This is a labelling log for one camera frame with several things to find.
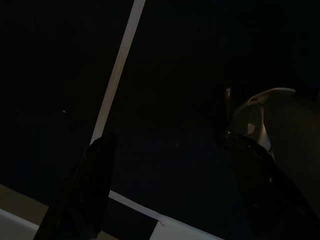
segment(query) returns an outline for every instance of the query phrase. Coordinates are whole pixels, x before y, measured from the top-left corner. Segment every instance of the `white line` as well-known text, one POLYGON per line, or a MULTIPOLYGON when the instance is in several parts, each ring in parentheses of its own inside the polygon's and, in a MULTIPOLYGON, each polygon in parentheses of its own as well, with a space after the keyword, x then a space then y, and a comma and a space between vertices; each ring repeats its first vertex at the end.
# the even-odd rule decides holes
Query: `white line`
POLYGON ((14 215, 14 214, 11 214, 10 212, 7 212, 7 211, 2 210, 2 209, 0 209, 0 217, 3 217, 3 218, 8 219, 8 220, 11 220, 11 221, 15 222, 16 224, 21 224, 21 225, 23 225, 23 226, 25 226, 25 227, 27 227, 27 228, 35 231, 35 232, 39 228, 38 225, 36 225, 36 224, 34 224, 34 223, 30 222, 30 221, 27 221, 27 220, 25 220, 25 219, 23 219, 21 217, 18 217, 18 216, 14 215))
POLYGON ((134 39, 136 29, 139 23, 139 19, 144 8, 146 0, 134 0, 131 13, 126 25, 118 55, 113 66, 113 70, 110 76, 108 87, 106 88, 105 95, 101 104, 100 112, 96 120, 96 124, 93 130, 90 144, 96 139, 102 136, 104 131, 109 111, 114 100, 118 83, 124 69, 124 65, 131 47, 131 43, 134 39))
POLYGON ((123 205, 126 205, 127 207, 131 208, 131 209, 134 209, 144 215, 147 215, 149 216, 150 218, 153 218, 155 220, 160 220, 160 217, 162 216, 160 213, 156 212, 156 211, 153 211, 145 206, 142 206, 134 201, 131 201, 130 199, 120 195, 119 193, 116 193, 114 191, 111 191, 110 190, 110 193, 109 193, 109 198, 123 204, 123 205))

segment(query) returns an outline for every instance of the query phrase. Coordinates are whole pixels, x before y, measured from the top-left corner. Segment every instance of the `white plastic part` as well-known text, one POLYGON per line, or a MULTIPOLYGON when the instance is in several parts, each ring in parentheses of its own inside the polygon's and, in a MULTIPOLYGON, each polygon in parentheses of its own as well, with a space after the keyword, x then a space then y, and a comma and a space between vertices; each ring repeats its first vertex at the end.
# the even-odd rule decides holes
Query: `white plastic part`
POLYGON ((33 240, 39 226, 0 209, 0 239, 33 240))

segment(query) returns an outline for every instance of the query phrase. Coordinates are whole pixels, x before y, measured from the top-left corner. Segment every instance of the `white strip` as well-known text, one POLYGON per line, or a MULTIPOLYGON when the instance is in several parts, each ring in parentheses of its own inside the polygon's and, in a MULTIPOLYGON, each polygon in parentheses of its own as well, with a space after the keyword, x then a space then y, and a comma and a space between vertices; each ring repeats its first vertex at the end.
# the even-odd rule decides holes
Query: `white strip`
POLYGON ((11 220, 13 221, 14 223, 17 223, 17 224, 21 224, 31 230, 34 230, 34 231, 38 231, 38 228, 39 226, 32 223, 32 222, 29 222, 21 217, 18 217, 14 214, 11 214, 10 212, 7 212, 7 211, 4 211, 2 209, 0 209, 0 217, 3 217, 5 219, 8 219, 8 220, 11 220))
POLYGON ((134 201, 131 201, 130 199, 120 195, 119 193, 116 193, 114 191, 111 191, 110 190, 110 193, 109 193, 109 198, 123 204, 123 205, 126 205, 127 207, 131 208, 131 209, 134 209, 144 215, 147 215, 149 216, 150 218, 153 218, 155 220, 160 220, 161 218, 161 214, 156 212, 156 211, 153 211, 145 206, 142 206, 134 201))
POLYGON ((120 81, 120 77, 124 69, 124 65, 131 47, 131 43, 136 33, 136 29, 139 23, 142 10, 145 5, 145 1, 146 0, 134 0, 133 2, 128 23, 123 34, 118 55, 116 56, 116 60, 110 76, 108 87, 106 88, 100 112, 96 120, 90 144, 92 144, 96 139, 100 138, 104 131, 109 111, 117 91, 118 83, 120 81))
POLYGON ((158 221, 153 230, 151 240, 221 240, 221 238, 201 231, 193 226, 175 220, 171 217, 161 215, 145 206, 142 206, 130 199, 110 190, 109 198, 134 209, 144 215, 149 216, 158 221))

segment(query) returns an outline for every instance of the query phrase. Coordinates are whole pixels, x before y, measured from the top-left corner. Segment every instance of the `dark background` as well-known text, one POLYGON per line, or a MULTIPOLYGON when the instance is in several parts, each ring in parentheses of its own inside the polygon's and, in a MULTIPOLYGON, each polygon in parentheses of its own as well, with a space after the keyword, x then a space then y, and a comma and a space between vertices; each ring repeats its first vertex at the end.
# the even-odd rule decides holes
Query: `dark background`
MULTIPOLYGON (((49 205, 90 143, 133 1, 0 4, 9 113, 0 183, 49 205)), ((112 190, 224 239, 250 239, 221 143, 224 90, 238 103, 275 87, 313 98, 316 4, 146 0, 105 128, 119 138, 112 190)))

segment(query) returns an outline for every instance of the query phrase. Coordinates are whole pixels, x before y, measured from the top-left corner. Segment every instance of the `black object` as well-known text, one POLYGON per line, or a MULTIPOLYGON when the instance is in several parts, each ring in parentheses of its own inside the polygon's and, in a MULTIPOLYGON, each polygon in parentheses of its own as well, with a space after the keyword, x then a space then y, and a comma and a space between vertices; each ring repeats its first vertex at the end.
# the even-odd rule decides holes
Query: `black object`
POLYGON ((49 207, 35 240, 97 238, 108 203, 115 149, 114 133, 92 143, 49 207))

